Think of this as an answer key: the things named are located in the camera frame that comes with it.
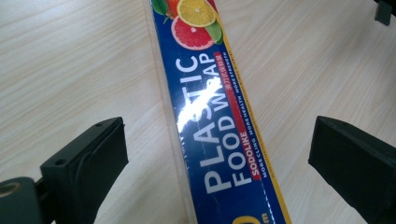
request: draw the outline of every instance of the plastic food wrap box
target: plastic food wrap box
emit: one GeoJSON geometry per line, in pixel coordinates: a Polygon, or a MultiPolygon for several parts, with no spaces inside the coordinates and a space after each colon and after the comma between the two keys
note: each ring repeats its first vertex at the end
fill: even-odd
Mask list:
{"type": "Polygon", "coordinates": [[[214,1],[149,1],[190,187],[189,221],[291,223],[214,1]]]}

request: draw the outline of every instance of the bolt hole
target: bolt hole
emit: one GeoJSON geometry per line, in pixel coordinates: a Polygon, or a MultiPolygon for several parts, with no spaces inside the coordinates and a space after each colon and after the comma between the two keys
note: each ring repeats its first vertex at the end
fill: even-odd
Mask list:
{"type": "Polygon", "coordinates": [[[66,163],[66,160],[61,159],[61,160],[57,160],[57,161],[55,162],[55,165],[63,165],[63,164],[65,164],[65,163],[66,163]]]}
{"type": "Polygon", "coordinates": [[[6,185],[0,186],[0,198],[4,198],[10,194],[17,192],[21,187],[18,182],[8,183],[6,185]]]}

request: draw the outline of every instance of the light wood surface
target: light wood surface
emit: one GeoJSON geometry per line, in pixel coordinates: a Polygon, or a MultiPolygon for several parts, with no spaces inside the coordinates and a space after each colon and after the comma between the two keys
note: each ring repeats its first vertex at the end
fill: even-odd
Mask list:
{"type": "MultiPolygon", "coordinates": [[[[293,223],[364,223],[307,158],[318,115],[396,146],[395,18],[372,0],[216,3],[293,223]]],[[[122,116],[130,163],[96,223],[187,222],[150,17],[149,0],[0,1],[0,181],[37,180],[122,116]]]]}

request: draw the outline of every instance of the wooden table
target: wooden table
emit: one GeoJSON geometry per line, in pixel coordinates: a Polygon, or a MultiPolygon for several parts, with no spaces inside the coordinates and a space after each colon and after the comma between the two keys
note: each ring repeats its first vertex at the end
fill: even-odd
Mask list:
{"type": "MultiPolygon", "coordinates": [[[[396,20],[372,0],[217,0],[293,223],[364,223],[307,164],[316,116],[396,146],[396,20]]],[[[97,121],[129,164],[96,223],[185,223],[149,0],[0,1],[0,181],[97,121]]]]}

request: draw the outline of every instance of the fruit illustration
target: fruit illustration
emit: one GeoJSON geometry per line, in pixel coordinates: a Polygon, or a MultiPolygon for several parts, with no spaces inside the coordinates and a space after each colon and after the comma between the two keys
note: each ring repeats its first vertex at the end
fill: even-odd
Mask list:
{"type": "Polygon", "coordinates": [[[208,49],[223,43],[223,32],[217,22],[213,0],[152,0],[152,7],[169,19],[172,35],[185,49],[208,49]]]}
{"type": "Polygon", "coordinates": [[[190,26],[180,17],[176,17],[172,21],[172,35],[176,42],[185,49],[208,49],[214,44],[205,28],[190,26]]]}

